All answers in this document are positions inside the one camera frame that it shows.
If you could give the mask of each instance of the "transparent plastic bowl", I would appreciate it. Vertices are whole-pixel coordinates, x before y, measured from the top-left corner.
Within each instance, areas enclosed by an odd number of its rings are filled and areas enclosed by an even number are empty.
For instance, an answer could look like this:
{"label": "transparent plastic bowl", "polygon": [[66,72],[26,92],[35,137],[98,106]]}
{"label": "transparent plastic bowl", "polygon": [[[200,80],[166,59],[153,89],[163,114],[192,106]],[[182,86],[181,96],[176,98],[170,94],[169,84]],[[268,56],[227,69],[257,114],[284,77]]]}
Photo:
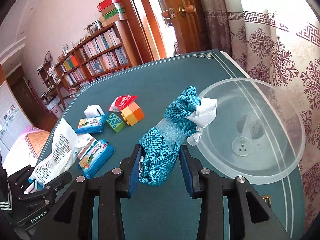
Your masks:
{"label": "transparent plastic bowl", "polygon": [[232,78],[207,87],[199,97],[217,99],[217,116],[197,147],[223,174],[269,184],[297,167],[305,130],[283,90],[256,79]]}

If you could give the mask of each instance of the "green toy block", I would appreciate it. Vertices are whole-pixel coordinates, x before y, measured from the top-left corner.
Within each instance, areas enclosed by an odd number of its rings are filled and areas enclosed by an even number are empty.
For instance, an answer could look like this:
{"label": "green toy block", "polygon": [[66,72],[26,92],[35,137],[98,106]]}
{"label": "green toy block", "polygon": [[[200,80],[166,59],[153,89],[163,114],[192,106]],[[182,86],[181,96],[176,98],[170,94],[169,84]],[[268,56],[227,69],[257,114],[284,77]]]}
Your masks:
{"label": "green toy block", "polygon": [[123,122],[116,114],[112,113],[107,117],[108,124],[115,130],[116,133],[125,127],[125,122]]}

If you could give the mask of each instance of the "wooden bookcase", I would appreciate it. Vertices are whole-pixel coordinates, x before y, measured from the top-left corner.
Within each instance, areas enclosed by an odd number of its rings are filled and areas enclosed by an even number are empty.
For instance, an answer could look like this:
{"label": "wooden bookcase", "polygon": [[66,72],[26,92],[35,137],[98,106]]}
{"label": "wooden bookcase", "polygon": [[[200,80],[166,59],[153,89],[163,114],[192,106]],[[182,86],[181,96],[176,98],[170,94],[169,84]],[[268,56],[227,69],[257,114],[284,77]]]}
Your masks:
{"label": "wooden bookcase", "polygon": [[[108,31],[111,28],[114,28],[116,30],[117,36],[120,39],[120,44],[118,44],[116,46],[112,46],[111,48],[106,49],[106,50],[98,53],[97,55],[89,58],[89,59],[84,59],[82,57],[81,52],[80,52],[79,49],[81,47],[83,47],[86,43],[88,43],[89,41],[92,41],[94,38],[96,38],[99,35],[105,33],[106,31]],[[94,75],[90,74],[88,68],[86,67],[86,64],[89,61],[91,61],[91,60],[93,60],[93,59],[95,59],[97,57],[100,57],[101,55],[103,55],[103,54],[105,54],[107,52],[113,51],[114,49],[120,48],[120,47],[123,47],[123,50],[124,50],[124,52],[126,54],[126,57],[127,57],[127,60],[128,60],[127,64],[120,65],[120,63],[117,62],[118,63],[117,67],[108,69],[108,70],[100,72],[98,74],[94,74]],[[72,69],[68,70],[67,72],[63,73],[62,70],[59,67],[71,55],[75,56],[75,58],[76,58],[76,60],[77,60],[77,62],[79,64],[77,66],[74,66]],[[74,87],[76,85],[79,85],[80,83],[85,82],[85,81],[92,82],[93,78],[105,75],[107,73],[111,73],[111,72],[113,72],[115,70],[120,70],[122,68],[126,69],[126,68],[130,68],[130,67],[135,67],[135,66],[141,65],[141,64],[142,64],[142,62],[141,62],[141,59],[140,59],[140,55],[139,55],[139,52],[137,50],[136,44],[134,42],[134,39],[132,37],[131,30],[129,28],[128,22],[127,22],[127,20],[123,20],[123,21],[114,22],[114,23],[102,28],[101,30],[97,31],[96,33],[92,34],[88,38],[86,38],[83,42],[78,44],[73,50],[71,50],[67,55],[65,55],[65,57],[62,60],[60,60],[55,65],[55,70],[57,71],[59,78],[61,78],[63,86],[66,89],[69,89],[69,88]],[[77,83],[74,83],[72,85],[69,85],[67,80],[65,79],[65,75],[71,73],[72,71],[76,70],[77,68],[81,68],[82,72],[84,73],[85,79],[83,79],[83,80],[81,80],[81,81],[79,81]]]}

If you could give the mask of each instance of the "white ribbon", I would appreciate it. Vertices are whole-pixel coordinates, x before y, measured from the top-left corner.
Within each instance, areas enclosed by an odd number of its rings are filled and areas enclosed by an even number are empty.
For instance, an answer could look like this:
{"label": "white ribbon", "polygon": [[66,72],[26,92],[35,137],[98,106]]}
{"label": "white ribbon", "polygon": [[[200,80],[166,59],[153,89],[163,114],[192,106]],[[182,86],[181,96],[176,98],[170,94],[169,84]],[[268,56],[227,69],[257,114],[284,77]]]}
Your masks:
{"label": "white ribbon", "polygon": [[187,138],[190,145],[194,146],[200,141],[204,128],[215,119],[216,115],[217,100],[201,98],[200,106],[196,106],[196,110],[188,117],[185,117],[197,125],[197,132]]}

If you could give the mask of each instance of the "blue cloth bag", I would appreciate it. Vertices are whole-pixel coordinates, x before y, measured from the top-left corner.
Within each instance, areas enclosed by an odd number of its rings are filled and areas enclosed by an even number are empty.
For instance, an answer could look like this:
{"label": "blue cloth bag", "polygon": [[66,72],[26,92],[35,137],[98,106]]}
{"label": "blue cloth bag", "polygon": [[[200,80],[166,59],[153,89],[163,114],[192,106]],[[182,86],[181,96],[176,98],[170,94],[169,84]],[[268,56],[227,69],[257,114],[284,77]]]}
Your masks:
{"label": "blue cloth bag", "polygon": [[186,88],[164,113],[163,119],[139,141],[146,155],[139,181],[152,186],[161,185],[172,171],[180,146],[196,132],[196,124],[187,117],[200,105],[195,87]]}

